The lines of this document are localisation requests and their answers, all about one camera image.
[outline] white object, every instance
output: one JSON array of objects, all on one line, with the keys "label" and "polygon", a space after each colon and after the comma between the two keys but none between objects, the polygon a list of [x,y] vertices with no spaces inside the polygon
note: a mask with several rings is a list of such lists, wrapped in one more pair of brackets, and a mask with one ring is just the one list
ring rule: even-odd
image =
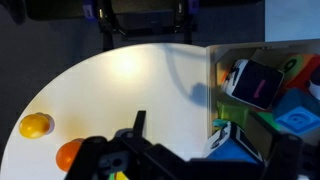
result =
[{"label": "white object", "polygon": [[234,89],[236,88],[240,76],[244,70],[244,68],[247,66],[249,60],[247,59],[239,59],[236,61],[236,63],[234,64],[233,68],[236,68],[236,71],[230,72],[230,74],[228,75],[228,78],[225,80],[225,82],[222,84],[222,91],[224,91],[225,93],[227,93],[229,96],[236,98],[234,96],[232,96],[232,93],[234,91]]},{"label": "white object", "polygon": [[231,124],[227,123],[226,127],[215,132],[206,142],[203,149],[203,158],[207,158],[213,151],[223,145],[231,134]]},{"label": "white object", "polygon": [[[146,44],[75,65],[42,89],[21,114],[5,149],[0,179],[63,179],[66,173],[55,157],[64,143],[95,135],[111,140],[119,129],[133,126],[138,110],[147,111],[146,139],[185,160],[201,157],[210,122],[208,63],[202,47]],[[37,112],[51,115],[55,129],[26,139],[19,134],[19,123]]]},{"label": "white object", "polygon": [[316,85],[312,81],[310,81],[309,91],[315,98],[320,100],[320,86],[319,85]]}]

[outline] yellow ball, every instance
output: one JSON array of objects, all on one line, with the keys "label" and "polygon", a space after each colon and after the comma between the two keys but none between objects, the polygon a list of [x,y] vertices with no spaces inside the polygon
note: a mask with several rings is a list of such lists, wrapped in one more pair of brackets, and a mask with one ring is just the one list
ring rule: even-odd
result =
[{"label": "yellow ball", "polygon": [[19,126],[20,134],[23,137],[35,139],[45,135],[50,129],[50,121],[45,116],[31,114],[24,117]]},{"label": "yellow ball", "polygon": [[127,180],[126,175],[123,172],[117,172],[115,176],[115,180]]}]

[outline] box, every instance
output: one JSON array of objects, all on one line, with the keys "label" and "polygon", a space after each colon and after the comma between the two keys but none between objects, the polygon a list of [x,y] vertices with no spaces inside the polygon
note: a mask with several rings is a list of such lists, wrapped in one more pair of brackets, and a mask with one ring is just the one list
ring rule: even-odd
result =
[{"label": "box", "polygon": [[[217,101],[220,100],[221,96],[224,96],[221,85],[233,62],[237,59],[252,59],[267,66],[278,68],[289,53],[320,54],[320,41],[244,43],[207,47],[207,56],[210,61],[208,84],[211,92],[209,95],[211,111],[210,122],[208,122],[208,137],[214,132],[211,121],[218,118]],[[320,140],[320,128],[302,134],[300,137],[309,144],[317,145],[317,141]]]},{"label": "box", "polygon": [[228,122],[209,138],[203,157],[217,161],[245,161],[264,167],[265,160],[246,138],[243,129],[234,122]]},{"label": "box", "polygon": [[300,135],[320,126],[320,105],[313,96],[293,88],[274,106],[274,120]]}]

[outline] blue object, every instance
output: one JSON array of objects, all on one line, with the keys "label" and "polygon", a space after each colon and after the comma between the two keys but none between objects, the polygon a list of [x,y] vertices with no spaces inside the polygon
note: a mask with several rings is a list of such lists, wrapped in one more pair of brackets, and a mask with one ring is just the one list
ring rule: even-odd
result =
[{"label": "blue object", "polygon": [[197,14],[199,12],[199,0],[188,0],[189,14]]},{"label": "blue object", "polygon": [[96,18],[96,3],[94,0],[83,0],[82,5],[84,16],[89,21],[97,21]]},{"label": "blue object", "polygon": [[252,146],[243,130],[234,122],[228,122],[208,139],[204,157],[219,161],[245,161],[264,166],[262,155]]},{"label": "blue object", "polygon": [[296,88],[282,97],[272,113],[277,123],[296,135],[320,125],[320,105],[317,99]]}]

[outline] orange ball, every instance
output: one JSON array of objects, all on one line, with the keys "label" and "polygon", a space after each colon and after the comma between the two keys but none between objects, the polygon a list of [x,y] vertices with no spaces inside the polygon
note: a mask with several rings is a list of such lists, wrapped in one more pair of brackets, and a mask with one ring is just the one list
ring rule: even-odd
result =
[{"label": "orange ball", "polygon": [[81,142],[71,141],[60,147],[56,155],[56,163],[62,171],[69,171],[80,146]]},{"label": "orange ball", "polygon": [[45,116],[30,114],[24,117],[19,126],[23,137],[35,139],[45,135],[50,129],[50,121]]}]

